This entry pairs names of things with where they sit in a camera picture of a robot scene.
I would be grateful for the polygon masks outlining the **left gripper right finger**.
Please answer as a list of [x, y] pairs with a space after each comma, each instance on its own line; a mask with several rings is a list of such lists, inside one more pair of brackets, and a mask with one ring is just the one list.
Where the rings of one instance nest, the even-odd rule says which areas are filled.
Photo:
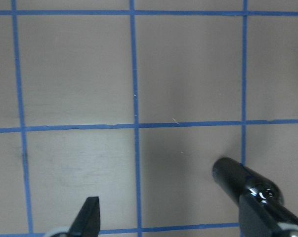
[[242, 195], [239, 224], [245, 237], [298, 237], [298, 217], [271, 198]]

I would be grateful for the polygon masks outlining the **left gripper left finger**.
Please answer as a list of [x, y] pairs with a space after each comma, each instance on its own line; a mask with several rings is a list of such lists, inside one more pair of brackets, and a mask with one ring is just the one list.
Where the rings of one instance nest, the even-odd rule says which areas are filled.
[[71, 226], [57, 227], [44, 234], [44, 237], [97, 237], [100, 233], [99, 197], [88, 197]]

